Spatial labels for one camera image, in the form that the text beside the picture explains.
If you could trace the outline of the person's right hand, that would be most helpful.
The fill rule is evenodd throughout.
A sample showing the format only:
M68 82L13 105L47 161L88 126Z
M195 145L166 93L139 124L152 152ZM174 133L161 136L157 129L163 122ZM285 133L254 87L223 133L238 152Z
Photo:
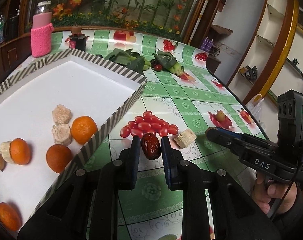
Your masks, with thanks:
M272 199L282 199L285 196L282 204L280 205L277 213L283 214L289 211L296 200L298 189L293 184L288 190L287 184L271 184L269 187L265 186L266 175L260 172L256 172L256 181L254 189L251 193L251 198L261 208L261 210L267 214L270 210L269 203Z

